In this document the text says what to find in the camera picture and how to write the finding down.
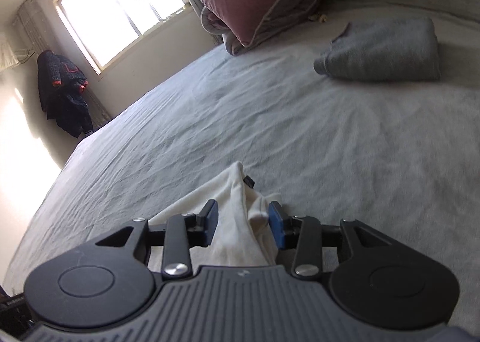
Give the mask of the white Winnie Pooh sweatshirt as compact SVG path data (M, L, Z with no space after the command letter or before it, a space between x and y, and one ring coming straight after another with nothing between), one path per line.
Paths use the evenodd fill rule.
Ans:
M174 202L149 219L151 226L185 213L199 213L209 199L218 203L219 220L212 243L190 250L193 269L199 266L271 266L278 247L269 227L268 206L281 195L264 196L244 182L240 162Z

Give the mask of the dark blue hanging jacket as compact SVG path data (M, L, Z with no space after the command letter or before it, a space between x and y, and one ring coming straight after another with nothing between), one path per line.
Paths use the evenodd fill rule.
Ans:
M94 127L83 97L89 84L86 75L70 59L51 50L39 54L37 65L41 109L47 119L72 137L89 136Z

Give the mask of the folded grey sweater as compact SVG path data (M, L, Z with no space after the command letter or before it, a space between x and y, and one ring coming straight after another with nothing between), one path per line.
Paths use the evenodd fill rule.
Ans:
M433 21L414 16L350 22L313 68L357 82L437 81L441 72Z

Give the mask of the folded grey pink quilt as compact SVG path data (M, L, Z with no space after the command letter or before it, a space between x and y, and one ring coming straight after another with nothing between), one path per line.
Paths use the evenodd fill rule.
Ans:
M314 9L318 0L278 0L262 18L256 35L249 45L243 45L233 31L207 7L202 8L200 20L202 27L212 35L221 36L225 50L232 56L238 56L252 50L270 38L280 34L301 21Z

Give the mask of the window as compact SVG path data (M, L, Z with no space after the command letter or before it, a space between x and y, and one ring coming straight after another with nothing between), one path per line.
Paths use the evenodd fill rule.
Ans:
M60 20L97 74L189 8L189 0L55 0Z

